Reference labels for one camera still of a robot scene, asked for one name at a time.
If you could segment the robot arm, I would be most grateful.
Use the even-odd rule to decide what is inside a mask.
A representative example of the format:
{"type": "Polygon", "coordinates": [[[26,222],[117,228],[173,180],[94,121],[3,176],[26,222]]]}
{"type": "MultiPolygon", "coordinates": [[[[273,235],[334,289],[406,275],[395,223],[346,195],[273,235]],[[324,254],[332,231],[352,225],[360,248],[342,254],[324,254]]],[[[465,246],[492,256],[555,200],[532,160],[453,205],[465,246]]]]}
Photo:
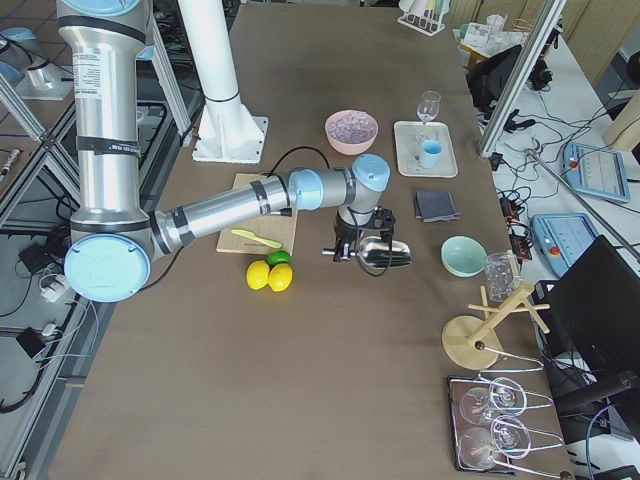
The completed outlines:
{"type": "Polygon", "coordinates": [[[151,44],[152,5],[61,1],[57,17],[73,57],[80,200],[64,274],[78,294],[102,303],[127,299],[145,285],[154,260],[285,208],[336,209],[336,260],[361,255],[367,230],[391,251],[394,218],[379,205],[390,168],[372,154],[349,167],[297,168],[167,212],[143,211],[136,60],[151,44]]]}

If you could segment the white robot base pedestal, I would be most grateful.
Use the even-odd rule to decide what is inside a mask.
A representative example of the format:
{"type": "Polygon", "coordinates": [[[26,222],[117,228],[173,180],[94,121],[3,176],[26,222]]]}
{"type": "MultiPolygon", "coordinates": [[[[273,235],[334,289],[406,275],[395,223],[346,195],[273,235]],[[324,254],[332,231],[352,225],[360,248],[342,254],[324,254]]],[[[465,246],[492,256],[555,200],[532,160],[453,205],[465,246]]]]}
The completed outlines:
{"type": "Polygon", "coordinates": [[[205,99],[193,159],[258,164],[268,119],[241,100],[222,3],[186,0],[179,9],[205,99]]]}

